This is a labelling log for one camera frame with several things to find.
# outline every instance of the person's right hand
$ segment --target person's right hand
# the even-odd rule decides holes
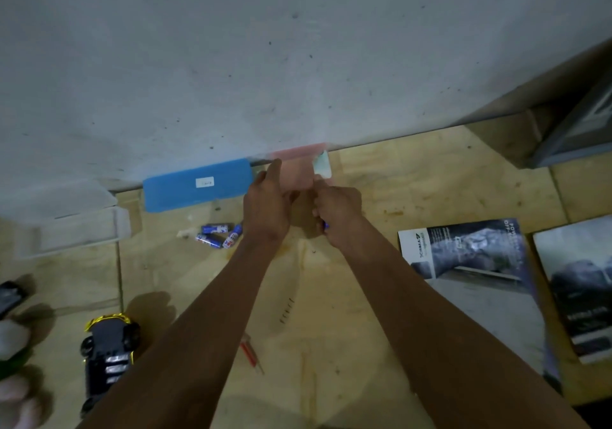
[[[329,186],[324,180],[317,180],[313,186],[315,208],[312,214],[328,225],[325,235],[334,247],[340,248],[348,241],[361,214],[361,192],[354,187]]]

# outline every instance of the forearm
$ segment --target forearm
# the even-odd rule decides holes
[[[245,237],[226,267],[80,429],[208,427],[278,246]]]
[[[586,427],[527,364],[428,286],[370,223],[356,225],[341,250],[439,429]]]

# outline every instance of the white wall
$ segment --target white wall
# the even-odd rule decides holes
[[[0,192],[447,126],[612,36],[611,4],[0,0]]]

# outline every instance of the person's left hand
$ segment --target person's left hand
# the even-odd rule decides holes
[[[291,204],[299,192],[280,191],[280,166],[277,158],[261,171],[244,196],[244,237],[280,243],[289,231]]]

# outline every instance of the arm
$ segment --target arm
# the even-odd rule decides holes
[[[266,270],[289,230],[280,160],[244,199],[244,236],[229,263],[96,404],[80,429],[210,425]]]
[[[417,275],[361,215],[356,189],[318,181],[315,191],[315,216],[439,429],[587,429],[544,379]]]

